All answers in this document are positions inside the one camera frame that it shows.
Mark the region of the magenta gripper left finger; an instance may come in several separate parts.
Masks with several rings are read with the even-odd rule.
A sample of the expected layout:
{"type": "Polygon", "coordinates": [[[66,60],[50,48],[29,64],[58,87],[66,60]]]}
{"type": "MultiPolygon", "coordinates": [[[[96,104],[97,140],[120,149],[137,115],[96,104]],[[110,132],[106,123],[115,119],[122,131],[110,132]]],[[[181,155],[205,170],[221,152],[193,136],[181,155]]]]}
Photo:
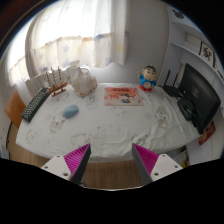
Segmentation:
{"type": "Polygon", "coordinates": [[[65,156],[54,156],[42,166],[42,169],[77,185],[81,185],[82,176],[90,155],[91,146],[86,144],[65,156]]]}

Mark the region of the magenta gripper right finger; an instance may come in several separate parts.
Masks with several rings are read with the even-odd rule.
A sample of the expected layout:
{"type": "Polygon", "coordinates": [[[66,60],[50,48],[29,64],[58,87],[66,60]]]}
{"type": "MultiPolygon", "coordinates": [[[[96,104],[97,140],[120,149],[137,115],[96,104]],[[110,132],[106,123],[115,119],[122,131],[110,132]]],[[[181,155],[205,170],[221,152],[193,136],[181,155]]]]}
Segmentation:
{"type": "Polygon", "coordinates": [[[143,185],[150,184],[182,169],[167,154],[157,155],[137,144],[132,144],[132,156],[143,185]]]}

